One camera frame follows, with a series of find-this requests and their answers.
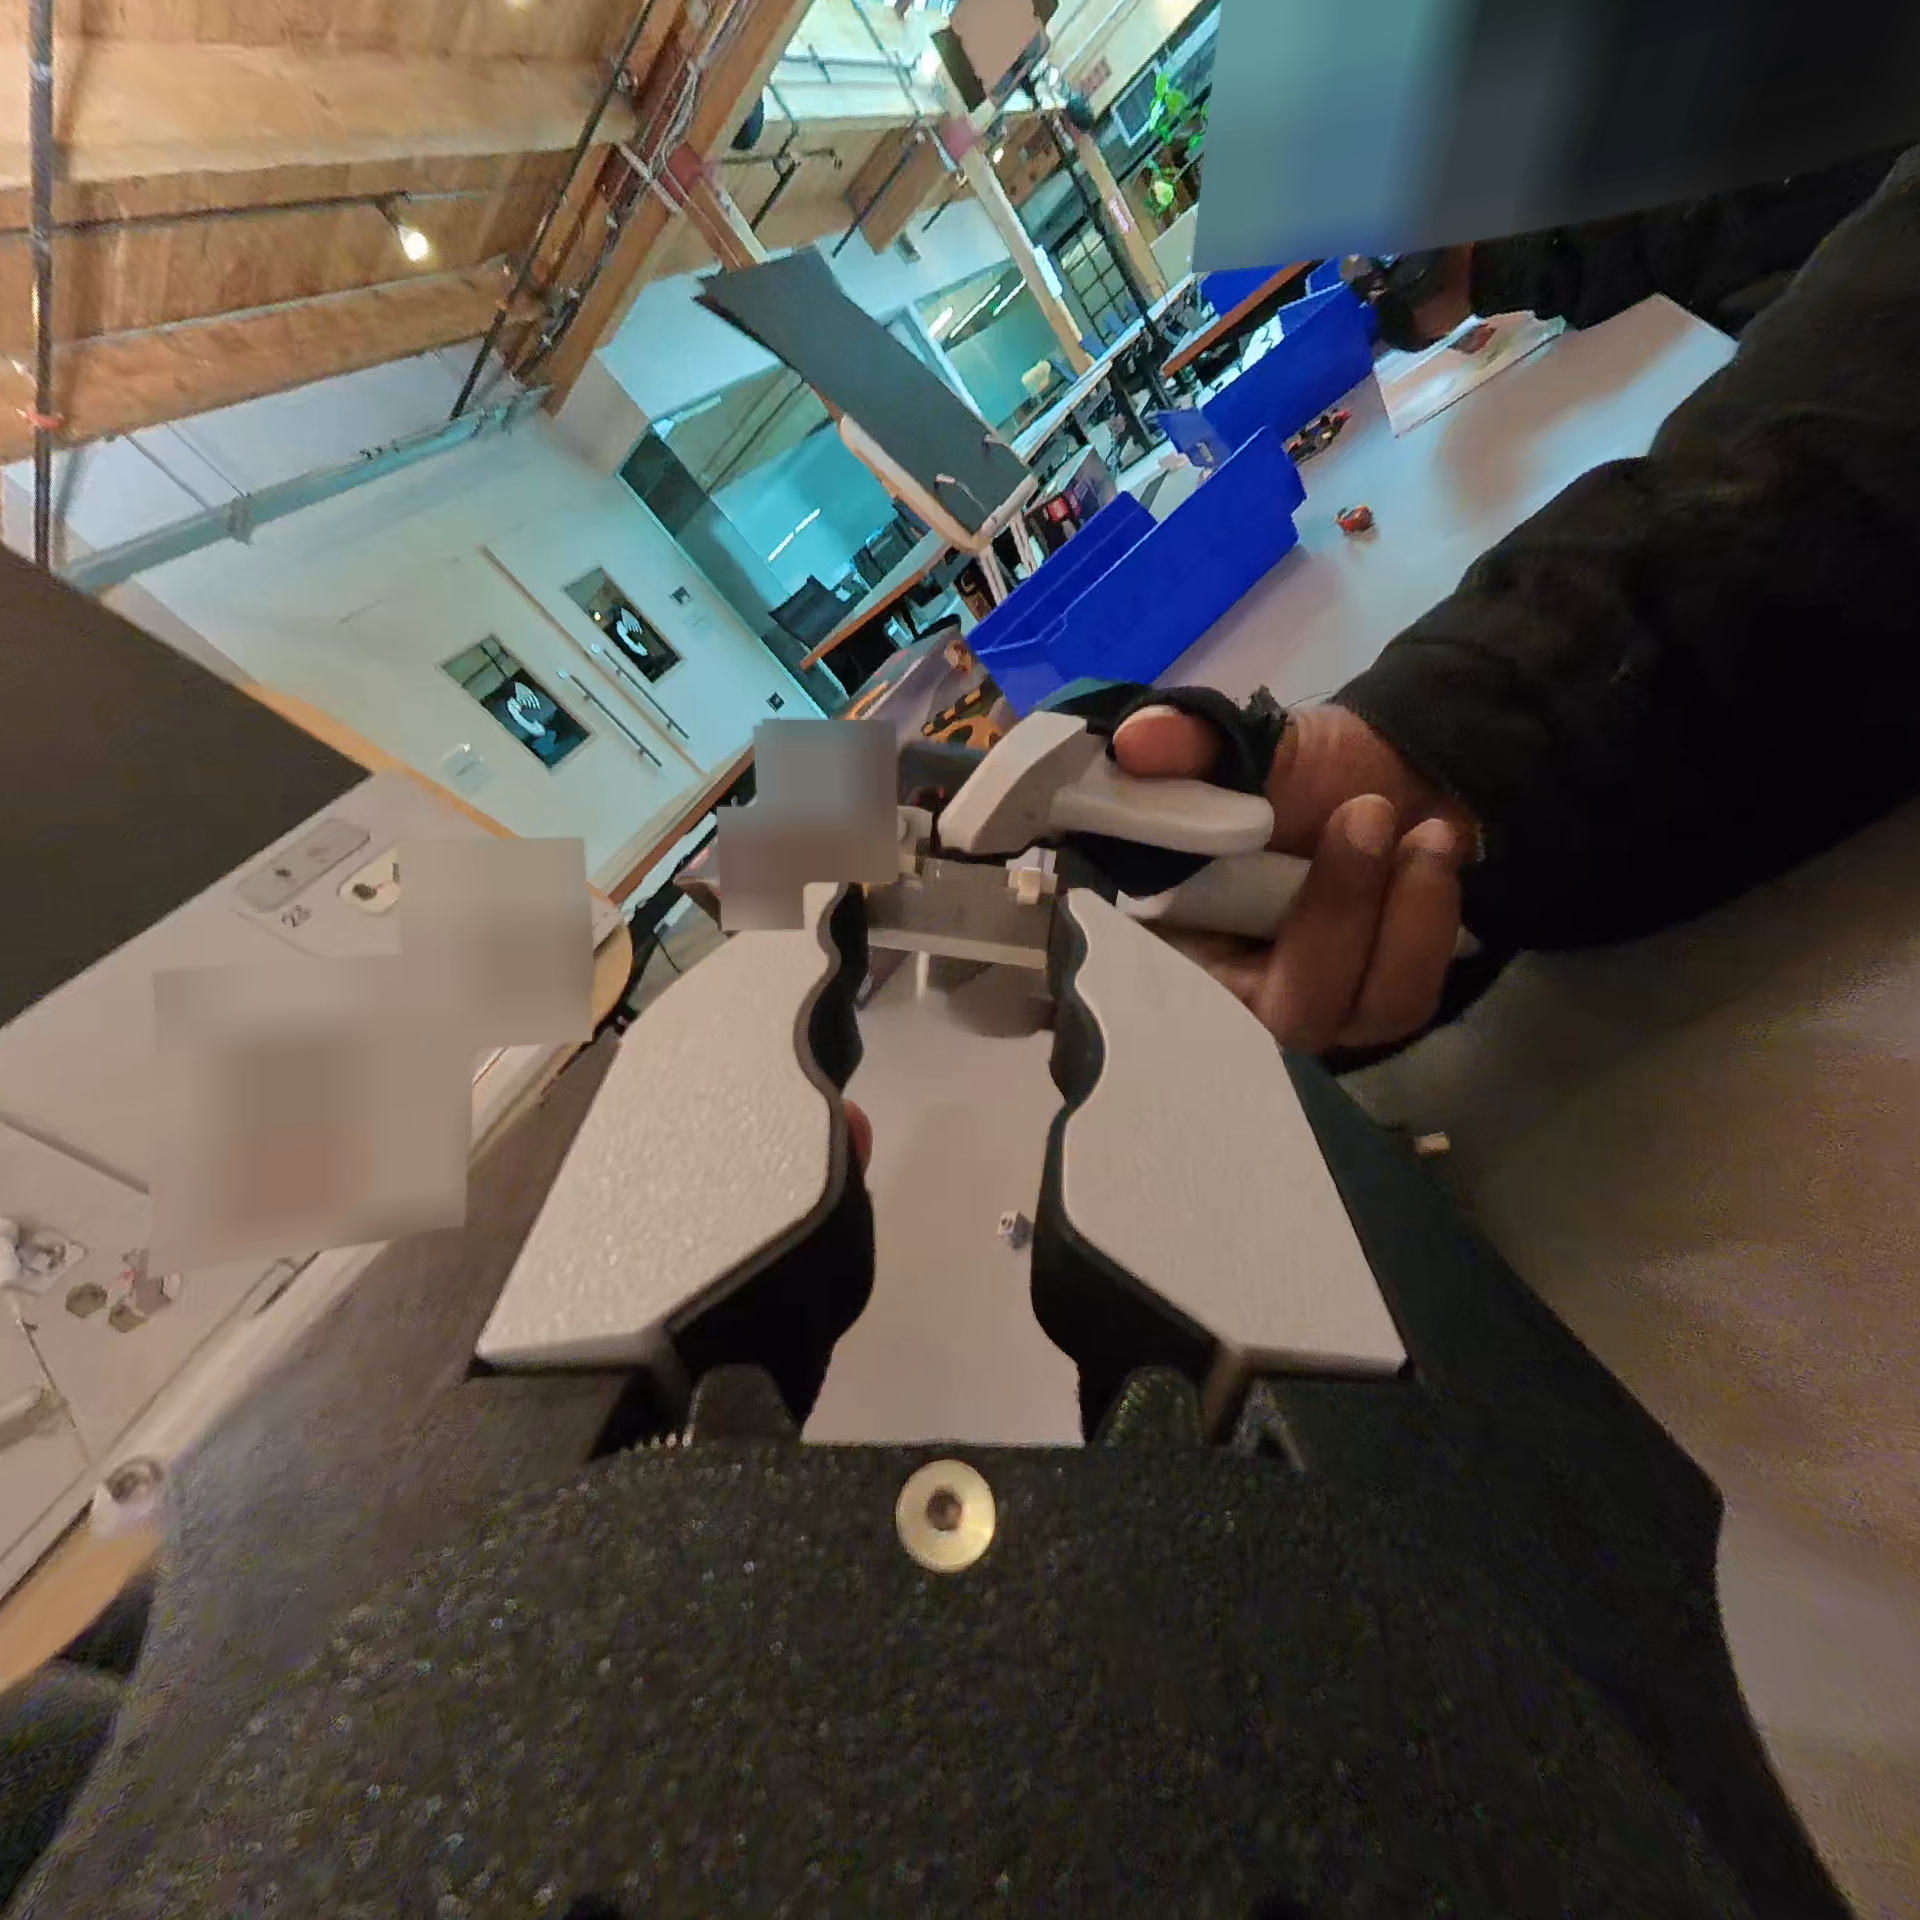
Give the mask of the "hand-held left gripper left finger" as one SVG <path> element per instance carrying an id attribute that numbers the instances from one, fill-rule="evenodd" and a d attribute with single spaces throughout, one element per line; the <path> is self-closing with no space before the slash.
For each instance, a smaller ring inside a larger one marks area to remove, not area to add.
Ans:
<path id="1" fill-rule="evenodd" d="M 602 1372 L 682 1418 L 753 1367 L 802 1428 L 875 1286 L 845 1083 L 869 977 L 860 884 L 726 938 L 622 1037 L 477 1337 L 496 1376 Z"/>

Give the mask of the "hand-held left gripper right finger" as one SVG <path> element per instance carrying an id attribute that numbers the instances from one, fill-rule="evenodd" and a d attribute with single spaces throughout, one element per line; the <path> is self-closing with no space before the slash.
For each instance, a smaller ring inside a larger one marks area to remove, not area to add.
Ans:
<path id="1" fill-rule="evenodd" d="M 1058 909 L 1050 983 L 1034 1315 L 1084 1438 L 1156 1367 L 1205 1438 L 1262 1379 L 1400 1379 L 1405 1337 L 1256 1017 L 1107 899 Z"/>

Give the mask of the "white toy brick plate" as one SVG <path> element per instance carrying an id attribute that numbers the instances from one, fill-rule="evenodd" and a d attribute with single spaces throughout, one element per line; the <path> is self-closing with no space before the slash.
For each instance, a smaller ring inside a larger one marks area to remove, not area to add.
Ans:
<path id="1" fill-rule="evenodd" d="M 1044 972 L 1060 895 L 1044 848 L 1014 860 L 922 848 L 891 883 L 862 883 L 860 892 L 871 948 Z"/>

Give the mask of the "another person's forearm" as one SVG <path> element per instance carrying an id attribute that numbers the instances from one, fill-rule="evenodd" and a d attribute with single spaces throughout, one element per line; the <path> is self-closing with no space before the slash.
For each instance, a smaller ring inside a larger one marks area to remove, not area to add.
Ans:
<path id="1" fill-rule="evenodd" d="M 1905 148 L 1884 148 L 1793 178 L 1476 242 L 1469 311 L 1596 328 L 1664 297 L 1718 319 L 1747 292 L 1793 277 L 1899 158 Z"/>

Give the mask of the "grey desk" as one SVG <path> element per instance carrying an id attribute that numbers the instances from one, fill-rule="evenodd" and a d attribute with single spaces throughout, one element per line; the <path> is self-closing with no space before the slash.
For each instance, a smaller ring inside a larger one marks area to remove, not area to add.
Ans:
<path id="1" fill-rule="evenodd" d="M 1379 386 L 1306 467 L 1299 547 L 1165 675 L 1347 685 L 1730 357 L 1650 299 L 1399 435 Z M 1076 1376 L 999 1237 L 1055 1091 L 1017 972 L 895 972 L 860 1028 L 879 1272 L 811 1444 L 1076 1444 Z M 1526 956 L 1356 1075 L 1728 1500 L 1742 1689 L 1834 1884 L 1917 1916 L 1917 811 L 1658 939 Z"/>

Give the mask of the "person's right hand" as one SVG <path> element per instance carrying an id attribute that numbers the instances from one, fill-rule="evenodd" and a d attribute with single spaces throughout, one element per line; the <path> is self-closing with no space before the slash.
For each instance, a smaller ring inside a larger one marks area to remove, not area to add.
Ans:
<path id="1" fill-rule="evenodd" d="M 1383 1056 L 1413 1042 L 1438 1022 L 1456 960 L 1476 817 L 1343 694 L 1287 713 L 1264 790 L 1272 848 L 1309 862 L 1277 938 L 1165 939 L 1292 1052 Z"/>

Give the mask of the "large blue bin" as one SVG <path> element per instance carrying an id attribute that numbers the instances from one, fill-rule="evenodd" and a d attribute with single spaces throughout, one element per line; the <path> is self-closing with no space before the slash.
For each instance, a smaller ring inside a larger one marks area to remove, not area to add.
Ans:
<path id="1" fill-rule="evenodd" d="M 1296 547 L 1304 473 L 1264 424 L 1173 511 L 1116 495 L 966 648 L 1026 716 L 1076 681 L 1156 681 Z"/>

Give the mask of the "black flag panel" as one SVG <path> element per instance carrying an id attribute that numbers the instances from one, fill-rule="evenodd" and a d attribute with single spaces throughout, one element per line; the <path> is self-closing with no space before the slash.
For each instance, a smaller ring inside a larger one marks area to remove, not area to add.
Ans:
<path id="1" fill-rule="evenodd" d="M 881 483 L 958 539 L 1031 501 L 1038 483 L 1014 443 L 850 299 L 821 250 L 704 274 L 695 299 L 799 375 Z"/>

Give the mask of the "studio light panel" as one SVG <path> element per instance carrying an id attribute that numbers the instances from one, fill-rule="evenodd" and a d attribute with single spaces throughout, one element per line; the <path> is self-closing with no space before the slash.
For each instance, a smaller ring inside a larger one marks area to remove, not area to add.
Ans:
<path id="1" fill-rule="evenodd" d="M 1058 4 L 953 4 L 931 51 L 966 111 L 1006 104 L 1044 68 Z"/>

